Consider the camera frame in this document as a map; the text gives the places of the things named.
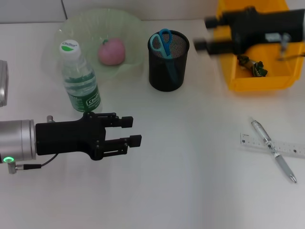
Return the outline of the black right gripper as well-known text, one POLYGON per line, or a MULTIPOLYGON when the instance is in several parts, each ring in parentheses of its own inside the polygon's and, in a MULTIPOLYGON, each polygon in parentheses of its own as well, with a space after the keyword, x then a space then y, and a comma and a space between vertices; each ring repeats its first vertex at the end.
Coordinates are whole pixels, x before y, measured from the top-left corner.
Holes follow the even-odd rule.
POLYGON ((260 13, 255 7, 247 7, 206 17, 204 23, 207 29, 226 25, 231 29, 232 41, 193 41, 196 51, 209 55, 244 54, 252 46, 269 43, 279 43, 285 52, 289 43, 305 40, 304 9, 260 13))

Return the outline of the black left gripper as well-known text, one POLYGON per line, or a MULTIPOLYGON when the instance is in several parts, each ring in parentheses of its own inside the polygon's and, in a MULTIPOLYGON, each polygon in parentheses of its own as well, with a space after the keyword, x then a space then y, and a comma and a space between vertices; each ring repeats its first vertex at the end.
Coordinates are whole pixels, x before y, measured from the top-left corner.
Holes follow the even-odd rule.
POLYGON ((39 156, 84 152, 91 160, 127 154, 128 148, 140 147, 142 136, 105 140, 106 127, 131 128, 132 116, 120 118, 116 113, 87 112, 76 121, 35 125, 36 153, 39 156))

